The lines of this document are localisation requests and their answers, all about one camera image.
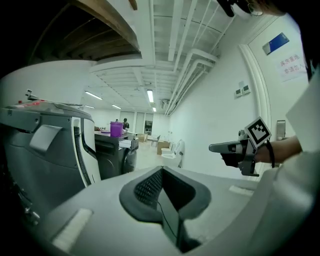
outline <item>white ceiling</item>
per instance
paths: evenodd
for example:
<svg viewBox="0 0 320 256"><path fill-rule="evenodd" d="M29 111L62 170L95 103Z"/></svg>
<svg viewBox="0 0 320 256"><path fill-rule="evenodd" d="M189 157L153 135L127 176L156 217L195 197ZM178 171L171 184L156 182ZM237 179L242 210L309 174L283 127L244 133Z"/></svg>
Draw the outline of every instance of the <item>white ceiling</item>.
<svg viewBox="0 0 320 256"><path fill-rule="evenodd" d="M231 21L231 18L226 16L221 7L217 9L216 14L211 19L215 9L218 6L218 3L211 0L198 0L182 49L177 70L176 72L173 72L182 35L185 29L186 19L191 6L191 1L192 0L183 1L183 9L178 30L175 57L173 61L168 61L168 54L171 38L174 0L153 0L154 50L153 53L150 52L150 54L155 55L155 64L138 66L126 66L124 64L123 67L119 66L117 68L103 68L99 71L92 71L90 75L93 79L93 83L88 85L85 88L85 91L96 94L102 97L103 100L96 99L83 93L82 103L99 109L109 109L112 108L112 104L115 104L121 107L123 110L138 112L152 112L152 107L156 107L157 112L164 113L165 110L161 108L161 102L163 100L170 100L187 53L192 48L197 48L210 53L212 47L219 39L219 36ZM147 1L137 0L138 11L140 8L144 7L142 6L144 2ZM129 8L130 6L128 5L128 0L117 0L115 3L117 4L114 4L113 6L124 17L124 19L129 23L135 32L139 31L139 29L140 31L145 29L144 27L138 27L145 25L145 22L137 22L139 21L137 20L139 19L139 15L137 15L135 12L138 11L133 11ZM146 30L146 37L147 36L152 37L152 34L148 34L148 31ZM141 36L139 36L138 33L137 38L140 47L142 45L144 46L146 41L150 39L149 37L141 39ZM202 67L199 66L195 70L190 81L200 69L202 69ZM153 97L155 101L154 105L148 101L146 92L149 89L153 91Z"/></svg>

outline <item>cardboard box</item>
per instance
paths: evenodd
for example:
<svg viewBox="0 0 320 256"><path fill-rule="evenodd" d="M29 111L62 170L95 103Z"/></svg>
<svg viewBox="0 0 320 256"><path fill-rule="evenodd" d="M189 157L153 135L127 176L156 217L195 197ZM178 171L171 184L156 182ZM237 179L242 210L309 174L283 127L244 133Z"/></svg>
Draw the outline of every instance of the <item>cardboard box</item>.
<svg viewBox="0 0 320 256"><path fill-rule="evenodd" d="M148 135L147 134L139 134L137 137L139 138L139 142L146 142Z"/></svg>
<svg viewBox="0 0 320 256"><path fill-rule="evenodd" d="M169 148L170 148L170 142L159 141L156 154L161 155L162 154L161 149L169 149Z"/></svg>

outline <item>purple container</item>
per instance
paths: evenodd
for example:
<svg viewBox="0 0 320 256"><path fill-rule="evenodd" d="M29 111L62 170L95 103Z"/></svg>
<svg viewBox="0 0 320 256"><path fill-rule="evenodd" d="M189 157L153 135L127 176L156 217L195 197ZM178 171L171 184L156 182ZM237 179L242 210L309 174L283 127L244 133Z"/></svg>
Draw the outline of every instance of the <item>purple container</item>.
<svg viewBox="0 0 320 256"><path fill-rule="evenodd" d="M123 126L122 122L110 122L110 135L112 137L121 137Z"/></svg>

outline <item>white pipe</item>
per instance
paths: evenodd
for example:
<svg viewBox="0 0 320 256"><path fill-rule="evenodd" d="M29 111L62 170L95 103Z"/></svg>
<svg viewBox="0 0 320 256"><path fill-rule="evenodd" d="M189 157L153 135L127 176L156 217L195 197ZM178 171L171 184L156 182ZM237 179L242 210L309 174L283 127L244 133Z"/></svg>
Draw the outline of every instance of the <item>white pipe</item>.
<svg viewBox="0 0 320 256"><path fill-rule="evenodd" d="M212 51L216 48L216 46L218 45L218 43L220 42L221 38L224 36L224 34L226 33L227 29L230 27L231 23L234 21L236 16L233 16L233 18L230 20L230 22L228 23L228 25L226 26L226 28L223 30L223 32L220 34L220 36L218 37L218 39L216 40L215 44L213 45L213 47L210 50L210 53L212 53Z"/></svg>
<svg viewBox="0 0 320 256"><path fill-rule="evenodd" d="M206 9L205 9L205 11L204 11L202 20L201 20L200 25L199 25L199 27L198 27L198 31L197 31L196 34L195 34L195 37L194 37L194 39L193 39L193 43L192 43L192 46L191 46L191 47L193 47L194 44L195 44L195 41L196 41L196 39L197 39L197 36L198 36L199 31L200 31L201 25L202 25L202 23L204 22L204 19L205 19L205 17L206 17L206 14L207 14L207 11L208 11L208 9L209 9L209 5L210 5L211 1L212 1L212 0L209 0L209 1L208 1L208 4L207 4Z"/></svg>
<svg viewBox="0 0 320 256"><path fill-rule="evenodd" d="M185 76L185 79L184 81L182 82L181 86L180 86L180 89L177 93L177 95L175 96L175 99L174 101L172 102L172 104L167 108L167 113L172 109L172 107L174 106L175 102L177 101L177 99L179 98L182 90L184 89L185 85L187 84L188 80L190 79L191 75L193 74L193 72L196 70L197 68L197 65L198 64L203 64L203 65L206 65L208 67L213 67L214 65L209 62L209 61L206 61L206 60L203 60L203 59L196 59L194 61L194 63L192 64L191 68L190 68L190 71L188 72L188 74Z"/></svg>
<svg viewBox="0 0 320 256"><path fill-rule="evenodd" d="M191 2L191 6L190 6L190 9L189 9L188 17L186 18L186 21L185 21L184 31L183 31L183 34L182 34L182 38L181 38L178 54L176 56L176 60L175 60L174 68L173 68L174 72L176 72L177 68L178 68L178 64L179 64L179 60L180 60L180 57L181 57L182 49L183 49L183 47L185 45L186 37L187 37L188 31L189 31L189 27L190 27L190 23L191 23L192 17L194 15L194 12L195 12L195 9L196 9L197 2L198 2L198 0L192 0L192 2Z"/></svg>
<svg viewBox="0 0 320 256"><path fill-rule="evenodd" d="M172 100L173 100L173 98L174 98L174 95L175 95L175 93L176 93L176 91L177 91L177 89L178 89L178 87L179 87L179 85L180 85L180 83L181 83L181 81L182 81L182 78L183 78L183 76L184 76L184 74L185 74L185 72L186 72L186 69L187 69L187 67L188 67L188 64L189 64L189 62L190 62L191 57L192 57L193 54L202 56L202 57L204 57L204 58L206 58L206 59L209 59L209 60L212 60L212 61L214 61L214 62L217 62L217 61L218 61L218 58L217 58L216 56L213 56L212 54L209 54L209 53L207 53L207 52L205 52L205 51L203 51L203 50L199 50L199 49L195 49L195 48L194 48L194 49L191 49L191 50L188 52L188 54L186 55L186 58L185 58L183 67L182 67L182 69L181 69L181 71L180 71L179 77L178 77L178 79L177 79L177 81L176 81L176 84L175 84L175 87L174 87L174 89L173 89L173 93L172 93L171 99L170 99L170 101L169 101L168 107L170 106L170 104L171 104L171 102L172 102Z"/></svg>
<svg viewBox="0 0 320 256"><path fill-rule="evenodd" d="M156 72L156 71L154 71L154 86L155 86L154 103L155 103L155 107L157 107L157 102L158 102L158 85L157 85L157 72Z"/></svg>
<svg viewBox="0 0 320 256"><path fill-rule="evenodd" d="M197 40L197 41L196 41L196 43L195 43L195 45L197 45L197 43L199 42L199 40L202 38L202 36L203 36L204 32L206 31L206 29L207 29L208 25L210 24L210 22L211 22L211 21L212 21L212 19L214 18L215 14L216 14L216 12L217 12L217 10L218 10L218 8L219 8L219 4L218 4L218 6L215 8L215 10L214 10L214 12L213 12L213 14L212 14L211 18L209 19L208 23L205 25L205 27L204 27L204 29L203 29L203 31L202 31L202 33L201 33L201 35L199 36L198 40Z"/></svg>
<svg viewBox="0 0 320 256"><path fill-rule="evenodd" d="M204 74L206 73L204 70L202 70L193 80L192 82L188 85L188 87L184 90L180 100L178 101L177 105L175 105L174 109L171 111L170 115L177 109L179 106L180 102L182 101L183 97L185 96L186 92L190 89L190 87Z"/></svg>
<svg viewBox="0 0 320 256"><path fill-rule="evenodd" d="M152 34L152 48L153 48L153 64L156 64L156 46L155 46L155 14L154 14L154 0L150 0L151 11L151 34Z"/></svg>
<svg viewBox="0 0 320 256"><path fill-rule="evenodd" d="M170 45L169 45L169 54L168 54L168 61L170 62L172 62L175 57L176 44L177 44L178 35L179 35L179 27L180 27L183 7L184 7L184 0L174 0Z"/></svg>

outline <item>black rubber grip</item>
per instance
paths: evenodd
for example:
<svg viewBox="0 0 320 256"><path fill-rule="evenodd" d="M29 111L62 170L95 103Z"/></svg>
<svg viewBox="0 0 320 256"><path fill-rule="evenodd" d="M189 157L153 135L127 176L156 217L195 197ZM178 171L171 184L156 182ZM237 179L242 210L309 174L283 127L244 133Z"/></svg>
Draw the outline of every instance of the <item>black rubber grip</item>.
<svg viewBox="0 0 320 256"><path fill-rule="evenodd" d="M157 211L158 197L162 189L178 212L177 247L183 252L200 245L188 238L183 222L198 217L209 205L211 193L205 185L169 167L158 166L124 185L119 200L125 211L137 221L163 226L163 216Z"/></svg>

